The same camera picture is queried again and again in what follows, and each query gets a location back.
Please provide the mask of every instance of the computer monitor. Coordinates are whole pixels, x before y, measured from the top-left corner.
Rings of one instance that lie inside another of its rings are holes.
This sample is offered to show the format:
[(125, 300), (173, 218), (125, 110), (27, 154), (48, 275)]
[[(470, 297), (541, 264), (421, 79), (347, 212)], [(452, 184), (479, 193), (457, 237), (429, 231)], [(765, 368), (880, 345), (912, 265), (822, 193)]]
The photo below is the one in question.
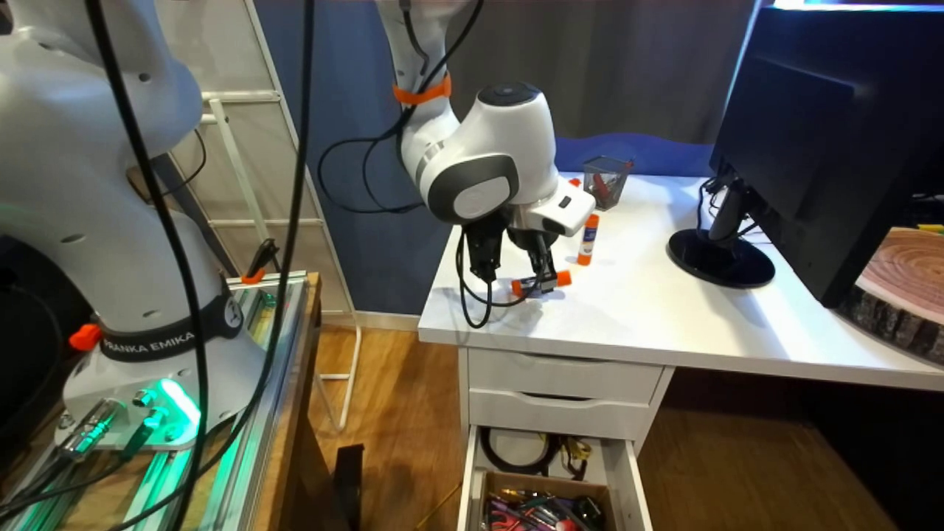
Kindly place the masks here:
[(812, 294), (840, 306), (890, 225), (944, 221), (944, 10), (757, 10), (712, 172), (725, 202), (669, 256), (715, 284), (766, 284), (766, 256), (737, 240), (749, 212)]

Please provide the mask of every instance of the blue wall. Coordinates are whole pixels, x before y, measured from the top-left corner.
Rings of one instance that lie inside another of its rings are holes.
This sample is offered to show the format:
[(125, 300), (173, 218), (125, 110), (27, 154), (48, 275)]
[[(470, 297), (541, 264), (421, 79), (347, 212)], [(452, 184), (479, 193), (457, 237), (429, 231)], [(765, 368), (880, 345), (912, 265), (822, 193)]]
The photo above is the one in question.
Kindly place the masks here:
[[(302, 94), (302, 0), (257, 0), (263, 29), (296, 113)], [(390, 97), (392, 64), (372, 0), (316, 2), (316, 75), (312, 75), (309, 169), (337, 140), (377, 135), (398, 107)], [(328, 190), (352, 207), (372, 207), (359, 184), (362, 144), (328, 160)], [(420, 196), (402, 172), (396, 143), (383, 143), (368, 163), (368, 184), (383, 205), (414, 205)], [(420, 314), (437, 271), (448, 225), (429, 210), (403, 216), (353, 216), (321, 196), (358, 309)]]

